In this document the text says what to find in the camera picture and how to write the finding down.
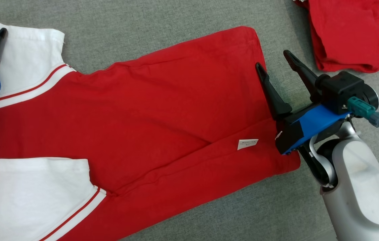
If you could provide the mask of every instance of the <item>red fabric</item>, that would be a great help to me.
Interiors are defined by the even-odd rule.
[[[0,158],[87,158],[107,197],[61,240],[117,240],[274,174],[281,156],[255,63],[256,32],[238,27],[69,73],[0,108]],[[237,151],[239,139],[259,139]]]
[[[379,0],[307,0],[319,70],[379,71]]]

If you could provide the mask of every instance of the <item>folded red garment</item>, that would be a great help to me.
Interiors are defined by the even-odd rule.
[[[309,0],[314,56],[319,70],[379,71],[379,0]]]

